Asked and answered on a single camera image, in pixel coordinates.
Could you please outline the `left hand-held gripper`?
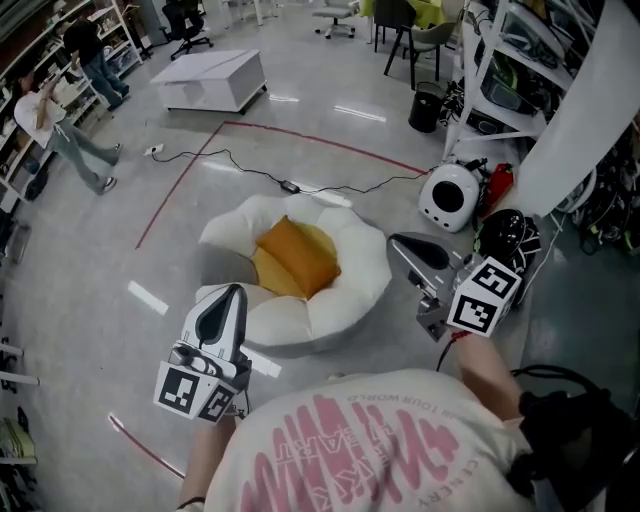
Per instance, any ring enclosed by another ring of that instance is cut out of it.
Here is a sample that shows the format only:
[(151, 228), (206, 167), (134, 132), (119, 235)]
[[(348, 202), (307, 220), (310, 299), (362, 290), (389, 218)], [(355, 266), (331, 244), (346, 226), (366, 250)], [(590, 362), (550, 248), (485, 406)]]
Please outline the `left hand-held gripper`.
[(197, 300), (183, 324), (185, 343), (176, 342), (169, 359), (160, 362), (153, 403), (211, 424), (233, 415), (234, 399), (247, 390), (252, 372), (251, 360), (238, 355), (246, 315), (247, 296), (240, 285), (219, 287)]

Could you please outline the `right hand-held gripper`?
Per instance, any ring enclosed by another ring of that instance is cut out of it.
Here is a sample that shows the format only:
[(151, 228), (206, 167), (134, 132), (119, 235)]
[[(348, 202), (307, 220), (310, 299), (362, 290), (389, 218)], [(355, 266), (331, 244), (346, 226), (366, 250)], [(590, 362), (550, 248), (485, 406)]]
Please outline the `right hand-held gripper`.
[(447, 240), (418, 232), (400, 232), (388, 247), (407, 279), (426, 297), (416, 320), (438, 341), (448, 327), (489, 337), (508, 313), (522, 279), (493, 257), (464, 257)]

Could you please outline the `person's left forearm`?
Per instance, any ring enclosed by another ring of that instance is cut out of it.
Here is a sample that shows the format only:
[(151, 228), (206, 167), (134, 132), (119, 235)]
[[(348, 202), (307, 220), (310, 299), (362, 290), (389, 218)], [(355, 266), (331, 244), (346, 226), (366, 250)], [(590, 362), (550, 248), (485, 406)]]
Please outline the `person's left forearm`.
[(193, 497), (206, 497), (235, 430), (236, 419), (229, 415), (224, 415), (216, 425), (208, 422), (197, 424), (180, 490), (179, 506)]

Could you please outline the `person's right forearm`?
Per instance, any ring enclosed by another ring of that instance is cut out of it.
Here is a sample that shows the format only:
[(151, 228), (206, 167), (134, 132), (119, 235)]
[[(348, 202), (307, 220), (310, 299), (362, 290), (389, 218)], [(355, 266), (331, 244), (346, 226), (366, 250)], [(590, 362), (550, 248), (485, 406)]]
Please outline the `person's right forearm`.
[(452, 332), (452, 341), (463, 383), (501, 420), (519, 418), (522, 389), (494, 343), (462, 330)]

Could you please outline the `white egg-shaped floor cushion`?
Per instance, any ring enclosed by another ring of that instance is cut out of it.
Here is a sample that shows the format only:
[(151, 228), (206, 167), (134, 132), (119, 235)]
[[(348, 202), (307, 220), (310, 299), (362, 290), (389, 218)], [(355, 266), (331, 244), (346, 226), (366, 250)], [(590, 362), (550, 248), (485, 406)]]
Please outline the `white egg-shaped floor cushion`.
[(210, 220), (202, 244), (246, 259), (257, 240), (283, 217), (319, 228), (334, 244), (341, 274), (309, 299), (278, 296), (245, 283), (248, 314), (245, 344), (274, 357), (300, 357), (330, 350), (376, 305), (391, 280), (384, 233), (352, 209), (306, 195), (252, 196)]

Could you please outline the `black glossy helmet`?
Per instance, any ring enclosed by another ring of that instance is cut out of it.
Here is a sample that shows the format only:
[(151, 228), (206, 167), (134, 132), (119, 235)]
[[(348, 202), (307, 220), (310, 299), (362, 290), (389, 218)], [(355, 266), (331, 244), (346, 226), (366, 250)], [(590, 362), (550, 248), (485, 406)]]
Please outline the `black glossy helmet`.
[(492, 257), (516, 274), (523, 275), (541, 251), (539, 230), (531, 217), (516, 209), (489, 215), (476, 231), (474, 251)]

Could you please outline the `white pet carrier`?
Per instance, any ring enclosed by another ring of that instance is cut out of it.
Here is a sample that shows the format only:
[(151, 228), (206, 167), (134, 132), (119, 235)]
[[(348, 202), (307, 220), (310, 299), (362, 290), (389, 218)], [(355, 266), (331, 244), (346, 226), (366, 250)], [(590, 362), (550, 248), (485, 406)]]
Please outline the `white pet carrier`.
[(479, 193), (479, 183), (468, 169), (458, 164), (443, 164), (425, 181), (418, 208), (440, 228), (457, 233), (471, 219)]

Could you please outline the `red fire extinguisher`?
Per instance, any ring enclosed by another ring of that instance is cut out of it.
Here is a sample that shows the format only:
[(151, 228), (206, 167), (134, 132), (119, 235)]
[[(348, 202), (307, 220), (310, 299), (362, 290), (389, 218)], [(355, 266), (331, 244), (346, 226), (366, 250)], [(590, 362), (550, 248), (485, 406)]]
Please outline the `red fire extinguisher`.
[(513, 166), (500, 163), (485, 179), (477, 209), (479, 218), (488, 216), (514, 183)]

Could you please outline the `black trash bin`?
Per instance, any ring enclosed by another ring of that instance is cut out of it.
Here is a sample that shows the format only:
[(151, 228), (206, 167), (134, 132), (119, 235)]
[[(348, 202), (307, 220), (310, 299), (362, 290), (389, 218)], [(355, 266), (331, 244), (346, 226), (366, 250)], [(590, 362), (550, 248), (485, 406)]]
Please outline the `black trash bin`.
[(418, 82), (408, 118), (409, 125), (421, 133), (434, 132), (445, 96), (446, 92), (437, 84)]

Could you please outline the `white pink-print T-shirt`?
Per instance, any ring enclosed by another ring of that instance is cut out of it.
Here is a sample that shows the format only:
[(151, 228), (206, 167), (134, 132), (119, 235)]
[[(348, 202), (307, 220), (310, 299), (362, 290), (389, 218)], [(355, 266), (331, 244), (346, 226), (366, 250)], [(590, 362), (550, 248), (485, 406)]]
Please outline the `white pink-print T-shirt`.
[(535, 512), (506, 478), (526, 447), (453, 377), (350, 376), (255, 409), (177, 512)]

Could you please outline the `white square pillar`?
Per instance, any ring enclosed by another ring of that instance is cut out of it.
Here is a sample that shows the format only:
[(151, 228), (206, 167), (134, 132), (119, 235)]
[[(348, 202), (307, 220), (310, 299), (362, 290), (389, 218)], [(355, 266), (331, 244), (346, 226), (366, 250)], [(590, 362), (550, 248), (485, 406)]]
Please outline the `white square pillar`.
[(589, 52), (552, 121), (520, 165), (511, 203), (550, 213), (597, 166), (640, 110), (639, 2), (606, 0)]

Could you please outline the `grey-green dining chair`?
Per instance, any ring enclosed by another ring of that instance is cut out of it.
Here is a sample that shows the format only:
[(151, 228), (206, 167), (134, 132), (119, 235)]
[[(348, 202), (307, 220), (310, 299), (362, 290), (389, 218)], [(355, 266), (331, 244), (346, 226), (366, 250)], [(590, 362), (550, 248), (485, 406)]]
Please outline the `grey-green dining chair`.
[(415, 65), (421, 54), (431, 52), (435, 53), (434, 77), (435, 80), (439, 82), (441, 48), (447, 45), (457, 25), (457, 22), (445, 22), (429, 29), (409, 27), (407, 25), (401, 26), (397, 31), (396, 39), (384, 69), (384, 75), (389, 75), (389, 71), (398, 49), (402, 47), (404, 50), (409, 52), (410, 85), (412, 90), (416, 87)]

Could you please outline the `white metal storage rack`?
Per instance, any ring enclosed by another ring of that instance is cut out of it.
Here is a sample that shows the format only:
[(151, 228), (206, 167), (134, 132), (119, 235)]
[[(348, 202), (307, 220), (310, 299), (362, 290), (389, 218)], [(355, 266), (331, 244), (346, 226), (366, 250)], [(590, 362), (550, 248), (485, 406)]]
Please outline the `white metal storage rack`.
[(570, 90), (597, 21), (579, 0), (465, 0), (443, 158), (513, 166)]

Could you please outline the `dark dining chair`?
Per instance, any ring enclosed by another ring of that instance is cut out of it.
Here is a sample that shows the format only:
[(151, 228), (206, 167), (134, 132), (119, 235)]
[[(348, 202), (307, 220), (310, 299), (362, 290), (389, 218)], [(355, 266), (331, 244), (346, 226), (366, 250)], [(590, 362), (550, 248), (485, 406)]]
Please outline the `dark dining chair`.
[(374, 0), (373, 13), (374, 51), (378, 49), (379, 28), (383, 31), (393, 28), (399, 33), (404, 26), (412, 27), (417, 16), (415, 8), (408, 0)]

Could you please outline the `table with green cloth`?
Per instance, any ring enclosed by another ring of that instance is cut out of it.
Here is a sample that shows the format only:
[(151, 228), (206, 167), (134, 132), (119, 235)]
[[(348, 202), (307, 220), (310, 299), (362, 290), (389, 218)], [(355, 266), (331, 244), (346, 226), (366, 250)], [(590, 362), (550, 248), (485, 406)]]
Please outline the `table with green cloth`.
[[(442, 0), (407, 0), (416, 11), (415, 25), (427, 29), (447, 21)], [(372, 18), (376, 0), (359, 0), (360, 16)]]

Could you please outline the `white low coffee table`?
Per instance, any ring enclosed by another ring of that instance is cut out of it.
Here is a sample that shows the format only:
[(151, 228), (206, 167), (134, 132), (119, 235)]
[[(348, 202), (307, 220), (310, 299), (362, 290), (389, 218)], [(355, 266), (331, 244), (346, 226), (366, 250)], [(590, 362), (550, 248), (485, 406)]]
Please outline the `white low coffee table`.
[(182, 55), (151, 83), (168, 110), (243, 113), (254, 96), (267, 90), (257, 49)]

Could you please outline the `white office chair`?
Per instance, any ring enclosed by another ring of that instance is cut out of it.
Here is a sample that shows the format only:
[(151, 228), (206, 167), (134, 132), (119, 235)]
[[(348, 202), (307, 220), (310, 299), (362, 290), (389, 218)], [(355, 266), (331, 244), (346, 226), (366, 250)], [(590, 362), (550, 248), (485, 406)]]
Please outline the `white office chair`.
[(323, 0), (323, 6), (315, 9), (312, 16), (330, 20), (331, 24), (326, 29), (316, 27), (314, 32), (323, 34), (327, 40), (338, 34), (353, 39), (356, 29), (353, 25), (345, 24), (344, 21), (353, 18), (359, 12), (360, 0)]

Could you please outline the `white open shelf unit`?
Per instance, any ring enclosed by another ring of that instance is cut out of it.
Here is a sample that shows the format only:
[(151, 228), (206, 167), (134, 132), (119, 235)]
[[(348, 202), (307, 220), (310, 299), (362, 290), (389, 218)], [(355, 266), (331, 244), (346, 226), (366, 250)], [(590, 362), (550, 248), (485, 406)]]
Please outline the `white open shelf unit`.
[(106, 64), (121, 78), (142, 63), (123, 12), (125, 0), (0, 0), (0, 210), (12, 213), (38, 195), (31, 185), (52, 153), (42, 149), (12, 117), (12, 72), (27, 60), (35, 84), (57, 81), (55, 95), (78, 127), (107, 115), (108, 102), (81, 67), (73, 67), (56, 27), (84, 18), (95, 23)]

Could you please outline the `black office chair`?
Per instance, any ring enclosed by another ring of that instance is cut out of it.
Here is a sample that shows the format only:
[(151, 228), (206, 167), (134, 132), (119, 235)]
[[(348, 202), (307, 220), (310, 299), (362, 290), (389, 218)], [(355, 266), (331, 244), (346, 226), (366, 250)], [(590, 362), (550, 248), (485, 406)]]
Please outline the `black office chair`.
[(214, 43), (205, 35), (204, 19), (196, 0), (166, 0), (161, 11), (169, 25), (161, 26), (161, 33), (168, 42), (181, 42), (179, 48), (170, 55), (172, 61), (182, 54), (189, 54), (196, 46), (214, 47)]

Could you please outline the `white desk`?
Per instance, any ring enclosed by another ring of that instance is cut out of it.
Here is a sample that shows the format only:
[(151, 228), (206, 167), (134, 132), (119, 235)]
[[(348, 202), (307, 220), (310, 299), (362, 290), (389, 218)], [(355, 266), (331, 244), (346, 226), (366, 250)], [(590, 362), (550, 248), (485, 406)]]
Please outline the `white desk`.
[(280, 15), (280, 7), (277, 0), (217, 1), (225, 29), (230, 28), (238, 21), (245, 22), (249, 20), (254, 20), (258, 26), (263, 26), (266, 19), (278, 18)]

